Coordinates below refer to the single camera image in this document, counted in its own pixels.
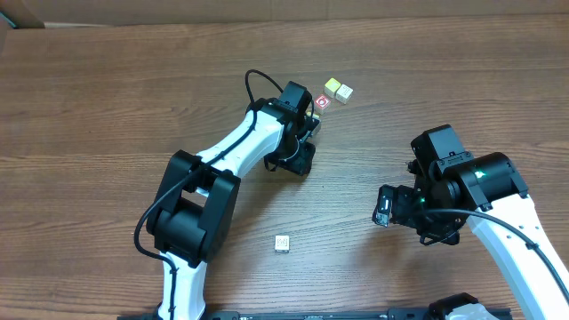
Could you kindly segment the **W wooden block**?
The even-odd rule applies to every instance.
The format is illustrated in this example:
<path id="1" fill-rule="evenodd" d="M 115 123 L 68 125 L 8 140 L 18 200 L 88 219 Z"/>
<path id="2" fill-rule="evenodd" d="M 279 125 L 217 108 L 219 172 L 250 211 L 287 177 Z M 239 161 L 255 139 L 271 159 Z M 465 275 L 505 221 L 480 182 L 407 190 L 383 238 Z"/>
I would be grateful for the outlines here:
<path id="1" fill-rule="evenodd" d="M 289 252 L 290 251 L 290 237 L 286 235 L 275 236 L 275 251 L 276 252 Z"/>

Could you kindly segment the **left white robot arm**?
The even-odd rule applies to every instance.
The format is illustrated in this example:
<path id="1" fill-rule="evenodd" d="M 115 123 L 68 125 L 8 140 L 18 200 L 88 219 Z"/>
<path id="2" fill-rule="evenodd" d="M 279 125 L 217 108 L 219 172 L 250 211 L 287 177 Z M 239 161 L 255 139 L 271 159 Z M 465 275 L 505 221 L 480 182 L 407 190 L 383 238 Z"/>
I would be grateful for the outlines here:
<path id="1" fill-rule="evenodd" d="M 259 162 L 268 169 L 309 173 L 319 121 L 311 98 L 258 99 L 217 144 L 169 160 L 154 202 L 134 230 L 137 250 L 164 266 L 155 319 L 199 319 L 205 312 L 208 264 L 225 242 L 242 178 Z"/>

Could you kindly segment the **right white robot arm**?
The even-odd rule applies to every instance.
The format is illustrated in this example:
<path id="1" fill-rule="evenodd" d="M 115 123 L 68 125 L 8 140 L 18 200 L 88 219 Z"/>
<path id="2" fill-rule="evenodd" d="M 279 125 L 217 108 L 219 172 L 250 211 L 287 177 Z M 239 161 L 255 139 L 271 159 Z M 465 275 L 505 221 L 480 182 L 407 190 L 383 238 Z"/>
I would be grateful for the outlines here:
<path id="1" fill-rule="evenodd" d="M 421 244 L 456 245 L 469 227 L 503 274 L 528 319 L 568 317 L 568 269 L 544 231 L 533 199 L 502 153 L 468 151 L 409 164 L 412 188 L 383 185 L 373 222 L 414 229 Z"/>

